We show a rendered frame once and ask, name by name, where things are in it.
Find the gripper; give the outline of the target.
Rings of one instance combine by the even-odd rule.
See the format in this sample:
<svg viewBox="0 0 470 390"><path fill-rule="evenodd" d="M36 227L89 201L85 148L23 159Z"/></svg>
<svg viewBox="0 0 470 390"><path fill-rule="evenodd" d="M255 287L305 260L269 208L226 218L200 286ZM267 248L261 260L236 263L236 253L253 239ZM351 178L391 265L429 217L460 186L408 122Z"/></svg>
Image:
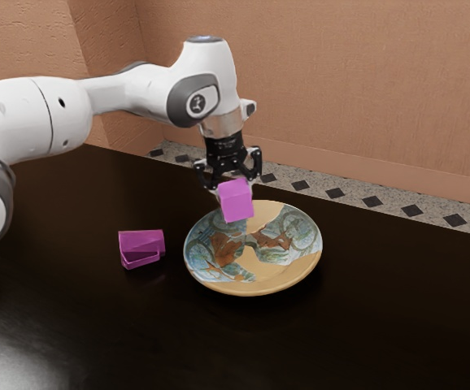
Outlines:
<svg viewBox="0 0 470 390"><path fill-rule="evenodd" d="M193 161L193 170L200 185L216 199L218 187L224 173L239 170L252 189L262 175L263 153L258 146L245 147L242 131L223 138L205 137L207 159ZM207 168L212 168L210 176Z"/></svg>

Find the painted ceramic plate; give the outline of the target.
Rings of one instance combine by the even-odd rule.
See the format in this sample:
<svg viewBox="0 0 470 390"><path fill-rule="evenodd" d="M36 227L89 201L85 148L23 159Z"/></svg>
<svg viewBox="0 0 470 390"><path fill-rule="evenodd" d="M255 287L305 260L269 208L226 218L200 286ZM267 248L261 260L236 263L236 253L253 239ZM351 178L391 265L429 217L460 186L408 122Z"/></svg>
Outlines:
<svg viewBox="0 0 470 390"><path fill-rule="evenodd" d="M217 209L191 228L183 255L200 284L226 295L258 297L290 288L314 270L323 251L314 220L283 202L253 205L249 219L226 223Z"/></svg>

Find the purple wedge block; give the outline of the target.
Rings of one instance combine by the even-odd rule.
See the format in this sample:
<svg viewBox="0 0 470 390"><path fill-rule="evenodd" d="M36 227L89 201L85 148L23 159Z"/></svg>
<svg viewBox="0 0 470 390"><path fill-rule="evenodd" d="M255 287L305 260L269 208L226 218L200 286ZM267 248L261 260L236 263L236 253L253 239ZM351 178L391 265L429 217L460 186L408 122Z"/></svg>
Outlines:
<svg viewBox="0 0 470 390"><path fill-rule="evenodd" d="M166 254L162 229L118 232L120 261L127 270L157 262Z"/></svg>

